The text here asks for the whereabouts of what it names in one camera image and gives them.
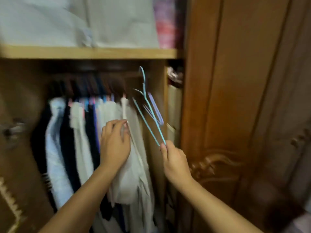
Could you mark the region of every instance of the gold trim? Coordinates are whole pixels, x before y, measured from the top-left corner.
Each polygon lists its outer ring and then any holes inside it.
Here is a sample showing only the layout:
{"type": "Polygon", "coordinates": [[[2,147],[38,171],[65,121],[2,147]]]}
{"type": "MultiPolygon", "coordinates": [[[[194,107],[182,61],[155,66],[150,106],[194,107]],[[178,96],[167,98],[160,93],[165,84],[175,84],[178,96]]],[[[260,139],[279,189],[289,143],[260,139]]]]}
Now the gold trim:
{"type": "Polygon", "coordinates": [[[21,223],[22,211],[19,210],[18,204],[16,204],[16,200],[12,197],[12,194],[8,190],[7,186],[4,184],[3,177],[0,177],[0,194],[7,202],[9,208],[15,216],[15,223],[11,226],[10,230],[7,233],[15,233],[21,223]]]}

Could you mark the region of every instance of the light blue shirt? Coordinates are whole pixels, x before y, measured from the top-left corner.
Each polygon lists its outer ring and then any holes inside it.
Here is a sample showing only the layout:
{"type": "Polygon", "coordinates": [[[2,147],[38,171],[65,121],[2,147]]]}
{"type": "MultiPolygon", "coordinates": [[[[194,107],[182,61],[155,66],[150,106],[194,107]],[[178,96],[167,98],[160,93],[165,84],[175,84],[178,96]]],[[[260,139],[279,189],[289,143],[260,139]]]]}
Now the light blue shirt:
{"type": "Polygon", "coordinates": [[[66,173],[60,146],[59,130],[62,125],[65,100],[54,98],[50,102],[52,117],[45,132],[45,153],[47,173],[52,184],[52,195],[59,209],[73,195],[73,190],[66,173]]]}

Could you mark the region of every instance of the black garment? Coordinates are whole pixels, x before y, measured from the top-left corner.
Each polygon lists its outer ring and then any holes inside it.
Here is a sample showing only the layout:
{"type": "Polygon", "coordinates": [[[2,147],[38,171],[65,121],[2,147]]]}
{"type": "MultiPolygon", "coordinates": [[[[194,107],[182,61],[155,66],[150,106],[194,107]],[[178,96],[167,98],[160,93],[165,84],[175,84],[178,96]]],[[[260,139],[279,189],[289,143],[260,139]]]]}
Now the black garment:
{"type": "MultiPolygon", "coordinates": [[[[85,131],[89,139],[91,156],[95,170],[96,168],[98,168],[100,164],[100,153],[98,152],[96,145],[96,137],[95,137],[96,134],[95,134],[95,124],[93,114],[94,112],[95,111],[93,110],[93,107],[91,105],[89,106],[88,112],[85,111],[85,131]]],[[[112,207],[111,204],[108,202],[107,194],[101,201],[99,209],[102,217],[109,221],[112,216],[112,207]]]]}
{"type": "MultiPolygon", "coordinates": [[[[32,149],[32,154],[37,163],[41,176],[44,175],[45,177],[47,173],[46,153],[45,153],[45,131],[48,127],[51,117],[52,117],[51,108],[50,105],[47,104],[45,109],[42,111],[40,120],[30,137],[30,146],[32,149]]],[[[48,197],[50,204],[54,210],[54,213],[57,212],[57,208],[51,191],[48,192],[48,197]]]]}
{"type": "Polygon", "coordinates": [[[73,129],[69,121],[70,107],[67,106],[64,111],[63,122],[59,131],[60,145],[64,158],[65,169],[72,186],[73,192],[77,192],[81,187],[79,174],[76,166],[76,152],[73,129]]]}

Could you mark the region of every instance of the hand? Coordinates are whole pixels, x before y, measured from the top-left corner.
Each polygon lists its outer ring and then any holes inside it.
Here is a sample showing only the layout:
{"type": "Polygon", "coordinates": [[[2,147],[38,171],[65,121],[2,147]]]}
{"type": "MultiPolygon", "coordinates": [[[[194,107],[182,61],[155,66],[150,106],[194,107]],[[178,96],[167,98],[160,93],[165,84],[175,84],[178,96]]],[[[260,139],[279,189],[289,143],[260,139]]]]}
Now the hand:
{"type": "Polygon", "coordinates": [[[193,180],[185,153],[167,140],[160,145],[163,155],[164,174],[167,179],[181,192],[185,185],[193,180]]]}
{"type": "Polygon", "coordinates": [[[115,173],[127,161],[130,151],[130,134],[127,120],[112,120],[103,127],[100,139],[100,165],[110,168],[115,173]],[[121,129],[125,127],[123,139],[121,129]]]}

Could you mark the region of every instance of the person's left hand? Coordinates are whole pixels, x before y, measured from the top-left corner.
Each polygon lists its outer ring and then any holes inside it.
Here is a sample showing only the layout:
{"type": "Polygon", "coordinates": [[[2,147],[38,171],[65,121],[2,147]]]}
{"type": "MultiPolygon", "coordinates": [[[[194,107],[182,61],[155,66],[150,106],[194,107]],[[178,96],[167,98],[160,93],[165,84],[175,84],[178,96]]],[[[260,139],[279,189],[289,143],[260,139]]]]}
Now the person's left hand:
{"type": "Polygon", "coordinates": [[[103,127],[100,139],[100,165],[115,172],[127,161],[130,151],[130,134],[127,120],[112,120],[103,127]]]}

